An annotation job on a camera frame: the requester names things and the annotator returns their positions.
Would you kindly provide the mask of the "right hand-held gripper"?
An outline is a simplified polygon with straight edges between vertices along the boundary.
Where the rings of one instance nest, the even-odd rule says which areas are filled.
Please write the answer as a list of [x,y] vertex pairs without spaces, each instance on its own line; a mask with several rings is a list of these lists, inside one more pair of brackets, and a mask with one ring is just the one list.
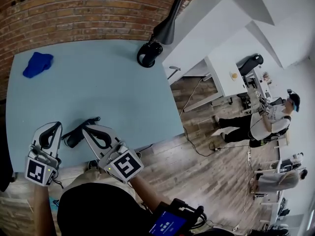
[[86,125],[82,134],[95,156],[98,165],[113,178],[127,184],[144,169],[136,152],[120,142],[117,133],[109,127]]

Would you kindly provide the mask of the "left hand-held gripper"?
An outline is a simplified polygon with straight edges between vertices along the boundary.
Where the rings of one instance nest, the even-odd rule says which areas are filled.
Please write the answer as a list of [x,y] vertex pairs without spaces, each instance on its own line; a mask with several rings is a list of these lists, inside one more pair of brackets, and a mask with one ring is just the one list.
[[35,131],[26,159],[27,180],[44,187],[52,183],[61,164],[57,156],[62,132],[63,127],[59,121],[47,123]]

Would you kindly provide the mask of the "person's left forearm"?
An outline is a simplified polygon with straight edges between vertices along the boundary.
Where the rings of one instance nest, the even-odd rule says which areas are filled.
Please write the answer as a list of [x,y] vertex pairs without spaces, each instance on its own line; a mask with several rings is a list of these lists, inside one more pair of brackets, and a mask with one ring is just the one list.
[[48,187],[37,184],[34,186],[33,215],[35,236],[57,236]]

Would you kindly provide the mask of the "person's right forearm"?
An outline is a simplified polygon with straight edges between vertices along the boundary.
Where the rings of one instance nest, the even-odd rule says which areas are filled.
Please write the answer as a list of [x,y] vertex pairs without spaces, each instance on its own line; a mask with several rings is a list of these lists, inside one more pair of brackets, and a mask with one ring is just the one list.
[[166,196],[158,193],[153,186],[151,186],[140,175],[135,176],[130,181],[131,186],[135,192],[141,198],[143,203],[149,208],[151,212],[154,212],[160,203],[170,205],[171,201]]

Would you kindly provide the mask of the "black elongated device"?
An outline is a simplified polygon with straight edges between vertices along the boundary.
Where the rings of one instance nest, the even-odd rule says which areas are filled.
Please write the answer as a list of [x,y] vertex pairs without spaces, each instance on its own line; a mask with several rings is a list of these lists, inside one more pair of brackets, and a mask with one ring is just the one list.
[[81,123],[74,130],[63,135],[62,140],[64,141],[64,144],[70,148],[76,147],[84,139],[82,128],[86,125],[94,125],[97,121],[100,121],[100,117],[90,118]]

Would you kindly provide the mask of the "person's beige trousers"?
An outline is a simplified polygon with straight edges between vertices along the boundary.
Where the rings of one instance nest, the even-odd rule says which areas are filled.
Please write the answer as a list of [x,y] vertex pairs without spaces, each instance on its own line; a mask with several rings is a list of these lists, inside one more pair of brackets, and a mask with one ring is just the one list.
[[109,176],[103,169],[98,170],[88,170],[88,168],[79,175],[70,185],[68,185],[64,190],[63,193],[71,188],[77,187],[81,184],[85,183],[101,183],[101,184],[107,184],[112,185],[115,187],[118,187],[128,194],[130,194],[134,199],[136,198],[135,191],[128,186],[127,184],[123,184],[117,179]]

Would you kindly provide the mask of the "black object beside table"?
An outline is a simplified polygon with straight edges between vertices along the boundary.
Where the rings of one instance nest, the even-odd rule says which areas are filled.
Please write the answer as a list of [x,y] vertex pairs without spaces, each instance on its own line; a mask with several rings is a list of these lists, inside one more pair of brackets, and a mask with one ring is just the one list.
[[0,191],[4,192],[11,183],[13,168],[10,160],[6,128],[0,123]]

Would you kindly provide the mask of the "blue item on floor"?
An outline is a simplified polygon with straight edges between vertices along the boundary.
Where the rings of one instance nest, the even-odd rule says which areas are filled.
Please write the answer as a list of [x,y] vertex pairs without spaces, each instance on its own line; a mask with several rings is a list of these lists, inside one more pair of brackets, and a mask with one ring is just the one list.
[[49,202],[50,202],[51,211],[57,212],[58,211],[58,207],[59,207],[59,200],[56,200],[56,199],[54,199],[52,197],[49,197]]

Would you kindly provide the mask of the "person's black shirt torso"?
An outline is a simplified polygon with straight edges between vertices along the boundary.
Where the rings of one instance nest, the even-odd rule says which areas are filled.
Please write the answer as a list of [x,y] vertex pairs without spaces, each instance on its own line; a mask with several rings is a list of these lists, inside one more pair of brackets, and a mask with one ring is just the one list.
[[57,222],[62,236],[149,236],[150,217],[123,189],[85,183],[62,194]]

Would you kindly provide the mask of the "blue cloth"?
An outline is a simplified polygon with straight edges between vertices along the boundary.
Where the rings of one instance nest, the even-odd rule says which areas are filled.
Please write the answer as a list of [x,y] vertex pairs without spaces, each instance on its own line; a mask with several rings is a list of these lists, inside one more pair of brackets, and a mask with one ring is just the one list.
[[28,62],[28,66],[23,71],[23,76],[26,78],[33,78],[45,70],[48,70],[53,62],[54,56],[51,54],[42,54],[34,52]]

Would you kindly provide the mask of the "black chest device blue screen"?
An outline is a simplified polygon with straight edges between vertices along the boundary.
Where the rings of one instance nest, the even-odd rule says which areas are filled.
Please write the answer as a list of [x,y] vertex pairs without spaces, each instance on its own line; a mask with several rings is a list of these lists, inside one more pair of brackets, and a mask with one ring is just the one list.
[[175,198],[171,204],[161,202],[150,217],[147,236],[191,236],[192,230],[205,225],[204,206],[193,208]]

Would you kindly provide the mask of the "black desk lamp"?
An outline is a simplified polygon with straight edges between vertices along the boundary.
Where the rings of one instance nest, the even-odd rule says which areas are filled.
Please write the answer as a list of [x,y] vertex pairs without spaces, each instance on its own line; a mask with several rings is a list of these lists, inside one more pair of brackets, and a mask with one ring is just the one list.
[[144,68],[151,68],[156,58],[163,52],[162,45],[170,45],[174,41],[175,20],[182,0],[174,0],[168,16],[154,29],[150,40],[137,53],[137,62]]

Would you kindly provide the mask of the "white desk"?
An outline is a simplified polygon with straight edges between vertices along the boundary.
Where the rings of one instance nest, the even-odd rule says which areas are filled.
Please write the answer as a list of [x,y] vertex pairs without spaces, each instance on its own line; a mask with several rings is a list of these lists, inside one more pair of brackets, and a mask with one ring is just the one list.
[[[251,22],[251,17],[236,0],[193,0],[175,21],[174,41],[164,46],[161,55],[170,84],[183,77],[200,61],[206,62],[208,74],[215,82],[217,93],[184,108],[196,109],[220,97],[247,92],[232,54],[218,47]],[[169,69],[170,66],[181,70]],[[233,81],[230,72],[238,73]]]

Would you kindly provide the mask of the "black office chair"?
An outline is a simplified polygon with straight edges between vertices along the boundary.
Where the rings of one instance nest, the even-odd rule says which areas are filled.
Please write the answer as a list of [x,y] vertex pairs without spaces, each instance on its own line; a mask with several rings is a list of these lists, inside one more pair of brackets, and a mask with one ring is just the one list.
[[241,74],[241,76],[247,75],[249,72],[251,72],[255,67],[262,65],[264,62],[264,59],[262,55],[255,54],[253,56],[248,56],[243,58],[241,61],[236,63],[238,70]]

